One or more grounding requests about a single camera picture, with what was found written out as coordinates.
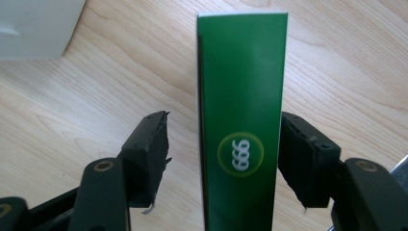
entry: light wooden floor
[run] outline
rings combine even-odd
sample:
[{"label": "light wooden floor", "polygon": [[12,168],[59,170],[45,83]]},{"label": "light wooden floor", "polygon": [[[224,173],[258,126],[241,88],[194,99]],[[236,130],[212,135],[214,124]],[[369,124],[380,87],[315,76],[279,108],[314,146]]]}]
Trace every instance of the light wooden floor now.
[{"label": "light wooden floor", "polygon": [[[157,207],[134,230],[203,230],[195,22],[202,12],[290,13],[283,110],[391,169],[408,154],[408,2],[88,0],[61,58],[0,63],[0,197],[30,207],[77,187],[140,120],[170,111]],[[273,230],[327,230],[280,173]]]}]

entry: green package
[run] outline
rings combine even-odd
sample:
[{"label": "green package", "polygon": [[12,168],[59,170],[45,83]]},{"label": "green package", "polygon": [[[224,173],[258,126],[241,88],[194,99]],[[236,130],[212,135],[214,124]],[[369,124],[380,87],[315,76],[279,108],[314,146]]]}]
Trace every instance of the green package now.
[{"label": "green package", "polygon": [[271,230],[287,22],[287,13],[198,17],[206,230]]}]

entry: wooden table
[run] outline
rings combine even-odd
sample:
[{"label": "wooden table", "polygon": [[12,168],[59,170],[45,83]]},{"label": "wooden table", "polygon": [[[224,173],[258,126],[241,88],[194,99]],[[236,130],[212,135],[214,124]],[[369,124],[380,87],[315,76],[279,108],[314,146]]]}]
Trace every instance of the wooden table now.
[{"label": "wooden table", "polygon": [[[408,154],[408,2],[89,0],[61,58],[0,63],[0,197],[30,207],[77,187],[140,122],[170,111],[156,209],[134,230],[203,230],[195,23],[203,12],[290,13],[283,110],[391,169]],[[273,230],[327,230],[278,173]]]}]

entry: printed number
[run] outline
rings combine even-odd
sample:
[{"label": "printed number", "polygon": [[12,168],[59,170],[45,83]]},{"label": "printed number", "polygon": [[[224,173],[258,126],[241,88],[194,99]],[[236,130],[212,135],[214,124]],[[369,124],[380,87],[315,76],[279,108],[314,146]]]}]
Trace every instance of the printed number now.
[{"label": "printed number", "polygon": [[242,140],[235,143],[232,141],[232,166],[238,171],[245,171],[249,167],[249,140]]}]

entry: metal bolt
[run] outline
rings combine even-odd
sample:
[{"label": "metal bolt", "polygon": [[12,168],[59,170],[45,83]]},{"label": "metal bolt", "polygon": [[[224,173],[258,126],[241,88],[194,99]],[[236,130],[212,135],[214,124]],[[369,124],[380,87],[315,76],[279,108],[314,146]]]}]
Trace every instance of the metal bolt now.
[{"label": "metal bolt", "polygon": [[110,168],[112,168],[114,166],[114,163],[112,162],[100,162],[98,164],[95,165],[95,167],[93,167],[93,170],[95,171],[106,171],[109,170]]},{"label": "metal bolt", "polygon": [[366,170],[370,172],[375,172],[378,170],[377,166],[373,165],[372,163],[365,162],[365,161],[356,162],[356,165],[362,170]]},{"label": "metal bolt", "polygon": [[8,214],[11,209],[12,205],[10,204],[0,204],[0,218]]}]

